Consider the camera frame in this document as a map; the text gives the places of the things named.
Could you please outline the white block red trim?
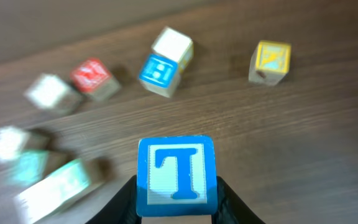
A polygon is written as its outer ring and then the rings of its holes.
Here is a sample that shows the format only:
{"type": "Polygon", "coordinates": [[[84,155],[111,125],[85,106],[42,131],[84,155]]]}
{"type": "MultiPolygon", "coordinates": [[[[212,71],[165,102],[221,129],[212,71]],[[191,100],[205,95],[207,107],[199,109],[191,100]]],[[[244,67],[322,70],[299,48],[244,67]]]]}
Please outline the white block red trim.
{"type": "Polygon", "coordinates": [[[212,215],[218,209],[213,140],[206,135],[139,141],[136,212],[140,217],[212,215]]]}

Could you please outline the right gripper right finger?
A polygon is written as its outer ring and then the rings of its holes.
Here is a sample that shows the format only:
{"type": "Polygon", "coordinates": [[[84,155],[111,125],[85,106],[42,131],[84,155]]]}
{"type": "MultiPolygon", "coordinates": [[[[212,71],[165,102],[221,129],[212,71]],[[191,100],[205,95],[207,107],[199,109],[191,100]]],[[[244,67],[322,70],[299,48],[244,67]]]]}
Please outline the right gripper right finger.
{"type": "Polygon", "coordinates": [[[218,184],[218,209],[211,215],[212,224],[265,224],[230,188],[220,176],[218,184]]]}

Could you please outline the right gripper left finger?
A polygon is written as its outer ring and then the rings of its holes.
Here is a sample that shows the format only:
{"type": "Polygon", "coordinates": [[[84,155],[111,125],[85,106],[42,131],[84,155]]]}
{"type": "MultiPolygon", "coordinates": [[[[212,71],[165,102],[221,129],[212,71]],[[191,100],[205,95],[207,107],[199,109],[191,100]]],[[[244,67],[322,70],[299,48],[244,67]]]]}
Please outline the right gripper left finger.
{"type": "Polygon", "coordinates": [[[142,218],[136,212],[136,180],[133,175],[86,224],[141,224],[142,218]]]}

